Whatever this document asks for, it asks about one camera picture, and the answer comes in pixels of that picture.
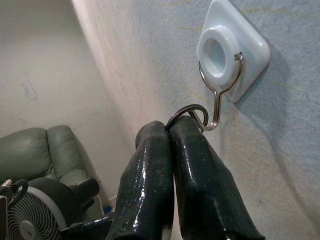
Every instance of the armchair cushion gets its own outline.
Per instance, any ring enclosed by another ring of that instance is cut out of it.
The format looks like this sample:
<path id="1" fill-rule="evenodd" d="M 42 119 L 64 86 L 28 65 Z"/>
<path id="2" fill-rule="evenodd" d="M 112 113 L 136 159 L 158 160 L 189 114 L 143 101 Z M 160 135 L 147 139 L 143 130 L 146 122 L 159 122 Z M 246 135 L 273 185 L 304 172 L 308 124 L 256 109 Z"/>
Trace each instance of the armchair cushion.
<path id="1" fill-rule="evenodd" d="M 69 126 L 61 125 L 48 129 L 47 139 L 52 165 L 58 180 L 71 170 L 83 169 L 83 159 Z"/>
<path id="2" fill-rule="evenodd" d="M 0 138 L 0 176 L 29 181 L 45 176 L 50 170 L 45 129 L 29 128 Z"/>
<path id="3" fill-rule="evenodd" d="M 65 175 L 63 175 L 59 182 L 70 186 L 70 185 L 76 185 L 79 182 L 87 179 L 87 174 L 82 169 L 73 169 L 69 172 L 67 172 Z"/>

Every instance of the black cable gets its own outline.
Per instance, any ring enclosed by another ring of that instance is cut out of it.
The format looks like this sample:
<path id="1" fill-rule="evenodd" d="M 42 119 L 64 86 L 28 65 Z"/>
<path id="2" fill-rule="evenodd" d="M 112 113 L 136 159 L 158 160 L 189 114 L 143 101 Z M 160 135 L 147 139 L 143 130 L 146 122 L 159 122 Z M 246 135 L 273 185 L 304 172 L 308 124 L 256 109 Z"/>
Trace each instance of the black cable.
<path id="1" fill-rule="evenodd" d="M 18 193 L 15 198 L 9 203 L 8 210 L 12 208 L 17 202 L 19 202 L 23 196 L 27 193 L 28 190 L 28 182 L 24 179 L 20 179 L 16 181 L 14 184 L 11 184 L 9 188 L 12 188 L 15 193 Z"/>

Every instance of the wall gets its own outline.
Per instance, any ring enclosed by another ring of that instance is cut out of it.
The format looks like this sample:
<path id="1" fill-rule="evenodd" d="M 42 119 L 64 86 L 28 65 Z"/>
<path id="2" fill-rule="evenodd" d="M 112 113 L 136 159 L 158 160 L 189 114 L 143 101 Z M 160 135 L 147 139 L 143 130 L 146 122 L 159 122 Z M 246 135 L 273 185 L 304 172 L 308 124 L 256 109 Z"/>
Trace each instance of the wall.
<path id="1" fill-rule="evenodd" d="M 267 70 L 206 133 L 269 240 L 320 239 L 320 2 L 235 0 L 268 41 Z M 210 0 L 73 0 L 131 151 L 152 120 L 213 96 L 195 56 Z"/>
<path id="2" fill-rule="evenodd" d="M 101 180 L 104 202 L 116 196 L 130 155 L 69 1 L 1 3 L 0 122 L 0 137 L 69 125 Z"/>

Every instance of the black rubber handle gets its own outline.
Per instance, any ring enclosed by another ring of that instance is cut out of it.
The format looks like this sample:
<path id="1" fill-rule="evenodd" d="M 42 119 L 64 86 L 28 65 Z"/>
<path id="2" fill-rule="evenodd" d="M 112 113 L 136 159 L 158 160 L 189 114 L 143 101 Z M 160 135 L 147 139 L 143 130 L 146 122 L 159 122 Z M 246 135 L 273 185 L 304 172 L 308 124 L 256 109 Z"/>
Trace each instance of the black rubber handle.
<path id="1" fill-rule="evenodd" d="M 136 136 L 136 151 L 123 172 L 107 240 L 169 239 L 174 181 L 165 125 L 154 121 Z"/>
<path id="2" fill-rule="evenodd" d="M 93 198 L 97 196 L 100 191 L 99 184 L 93 177 L 89 177 L 77 185 L 68 187 L 79 199 L 83 211 L 87 210 L 95 202 Z"/>
<path id="3" fill-rule="evenodd" d="M 63 240 L 105 240 L 110 230 L 114 213 L 76 222 L 61 232 Z"/>
<path id="4" fill-rule="evenodd" d="M 184 240 L 264 240 L 236 183 L 190 117 L 169 130 L 181 234 Z"/>

